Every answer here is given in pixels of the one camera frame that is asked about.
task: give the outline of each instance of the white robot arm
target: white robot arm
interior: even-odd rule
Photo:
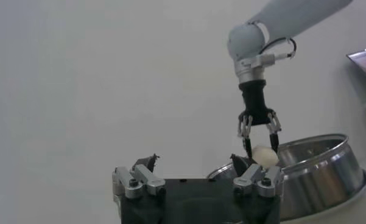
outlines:
[[[230,31],[227,48],[234,61],[246,106],[246,110],[239,116],[238,133],[243,137],[248,157],[252,157],[249,138],[252,126],[266,124],[274,151],[277,151],[279,144],[279,120],[276,113],[266,107],[264,100],[264,68],[274,65],[277,60],[292,58],[296,51],[296,43],[292,37],[336,13],[351,1],[271,0],[257,15]],[[269,35],[267,42],[263,26]],[[291,53],[262,54],[266,49],[286,40],[294,45]]]

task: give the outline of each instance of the white wall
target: white wall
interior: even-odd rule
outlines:
[[[157,153],[159,176],[202,177],[243,155],[225,42],[266,2],[0,1],[0,224],[117,223],[115,166]],[[340,132],[366,158],[345,58],[366,47],[366,0],[297,42],[266,72],[280,141]]]

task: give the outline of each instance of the stainless steel bowl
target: stainless steel bowl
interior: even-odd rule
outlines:
[[[321,135],[282,144],[278,156],[284,172],[282,221],[339,205],[366,184],[345,135]],[[208,178],[236,176],[233,165],[227,164]]]

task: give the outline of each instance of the cable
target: cable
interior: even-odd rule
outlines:
[[[290,41],[291,41],[291,43],[292,43],[292,45],[294,45],[294,50],[293,50],[291,53],[287,54],[287,57],[291,58],[291,57],[296,53],[296,51],[297,51],[297,43],[295,42],[295,40],[294,40],[294,39],[292,39],[292,38],[286,38],[286,37],[278,38],[278,39],[275,39],[275,40],[273,40],[273,41],[271,41],[271,42],[267,43],[267,44],[266,44],[266,45],[261,49],[261,51],[260,51],[260,53],[259,53],[259,54],[264,53],[264,51],[266,51],[270,46],[274,45],[275,43],[280,42],[280,41],[284,41],[284,40],[290,40]]]

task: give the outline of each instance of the screw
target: screw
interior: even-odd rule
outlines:
[[[263,186],[269,187],[272,184],[272,182],[269,178],[264,177],[264,179],[261,180],[261,184]]]
[[[138,180],[136,179],[131,179],[129,182],[128,182],[128,185],[130,187],[137,187],[138,186]]]

